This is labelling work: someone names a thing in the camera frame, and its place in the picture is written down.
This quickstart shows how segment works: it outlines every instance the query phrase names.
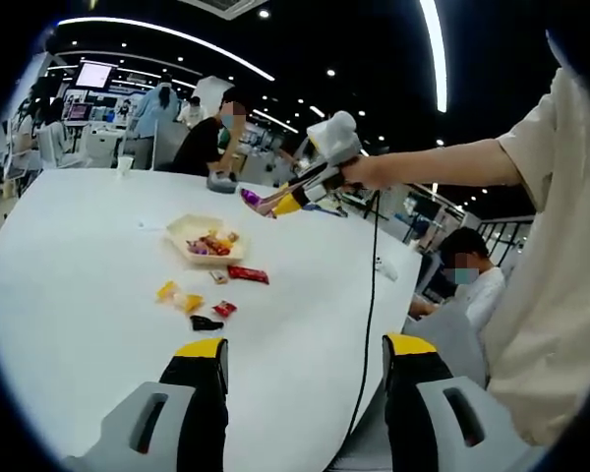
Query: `red candy wrapper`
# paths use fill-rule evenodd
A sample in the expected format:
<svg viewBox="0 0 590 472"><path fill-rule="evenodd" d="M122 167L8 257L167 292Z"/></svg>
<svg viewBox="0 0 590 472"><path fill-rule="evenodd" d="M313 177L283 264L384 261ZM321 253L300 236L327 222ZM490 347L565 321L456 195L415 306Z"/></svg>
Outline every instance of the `red candy wrapper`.
<svg viewBox="0 0 590 472"><path fill-rule="evenodd" d="M212 307L212 309L224 318L228 318L232 313L234 313L237 310L236 305L232 305L231 303L226 302L224 300L215 307Z"/></svg>
<svg viewBox="0 0 590 472"><path fill-rule="evenodd" d="M255 282L262 282L268 285L268 275L266 275L266 272L263 270L228 265L227 272L229 273L229 278L243 278L245 280L254 280Z"/></svg>

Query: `hand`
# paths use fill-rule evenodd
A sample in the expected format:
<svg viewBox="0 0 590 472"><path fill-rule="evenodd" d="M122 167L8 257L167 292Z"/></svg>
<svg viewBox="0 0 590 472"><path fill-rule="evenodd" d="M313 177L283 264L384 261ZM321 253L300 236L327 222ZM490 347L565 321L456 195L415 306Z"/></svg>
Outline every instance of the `hand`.
<svg viewBox="0 0 590 472"><path fill-rule="evenodd" d="M378 156L365 157L359 155L356 162L344 166L341 172L348 184L359 183L368 189L379 190L388 186L380 163Z"/></svg>

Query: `face mask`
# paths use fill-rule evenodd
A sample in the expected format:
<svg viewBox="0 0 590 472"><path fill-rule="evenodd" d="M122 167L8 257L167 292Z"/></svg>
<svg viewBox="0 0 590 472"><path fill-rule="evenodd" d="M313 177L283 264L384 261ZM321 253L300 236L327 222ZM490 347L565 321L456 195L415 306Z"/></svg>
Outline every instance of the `face mask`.
<svg viewBox="0 0 590 472"><path fill-rule="evenodd" d="M453 268L445 272L448 280L456 285L470 285L479 278L479 269L477 268Z"/></svg>
<svg viewBox="0 0 590 472"><path fill-rule="evenodd" d="M220 121L223 123L223 126L228 130L234 128L234 115L223 115L220 117Z"/></svg>

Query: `candy wrapper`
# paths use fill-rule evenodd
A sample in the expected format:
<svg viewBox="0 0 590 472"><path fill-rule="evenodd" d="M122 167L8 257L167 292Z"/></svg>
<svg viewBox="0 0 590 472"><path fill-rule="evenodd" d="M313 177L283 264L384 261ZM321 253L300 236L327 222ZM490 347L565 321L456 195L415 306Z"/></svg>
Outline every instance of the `candy wrapper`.
<svg viewBox="0 0 590 472"><path fill-rule="evenodd" d="M157 300L171 303L184 313L191 313L203 304L204 297L185 293L175 282L169 280L157 290Z"/></svg>
<svg viewBox="0 0 590 472"><path fill-rule="evenodd" d="M226 302L224 300L222 302L220 302L218 305L216 305L215 307L212 307L212 309L215 310L218 314L220 314L224 318L229 318L229 316L232 313L234 313L236 310L238 310L236 305L232 305L231 303Z"/></svg>
<svg viewBox="0 0 590 472"><path fill-rule="evenodd" d="M211 270L209 274L214 279L214 282L216 282L216 285L227 283L227 274L222 270Z"/></svg>
<svg viewBox="0 0 590 472"><path fill-rule="evenodd" d="M224 327L223 322L213 322L210 318L199 317L197 315L192 315L190 321L193 324L194 331L214 331Z"/></svg>
<svg viewBox="0 0 590 472"><path fill-rule="evenodd" d="M229 265L227 267L227 272L229 273L229 278L243 278L245 280L253 280L268 285L268 275L266 275L266 272L263 270Z"/></svg>

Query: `paper tray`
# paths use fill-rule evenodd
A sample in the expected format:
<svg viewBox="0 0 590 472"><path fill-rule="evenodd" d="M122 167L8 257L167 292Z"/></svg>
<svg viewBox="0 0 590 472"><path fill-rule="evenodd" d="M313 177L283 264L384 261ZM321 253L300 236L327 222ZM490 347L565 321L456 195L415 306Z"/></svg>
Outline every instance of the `paper tray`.
<svg viewBox="0 0 590 472"><path fill-rule="evenodd" d="M195 241L202 236L206 236L210 229L220 230L223 226L225 226L225 223L222 219L186 214L166 226L166 232L168 239L170 239L179 252L191 263L210 266L230 266L242 261L247 253L249 243L240 233L240 238L234 243L228 256L193 254L188 251L188 244L186 243L186 241Z"/></svg>

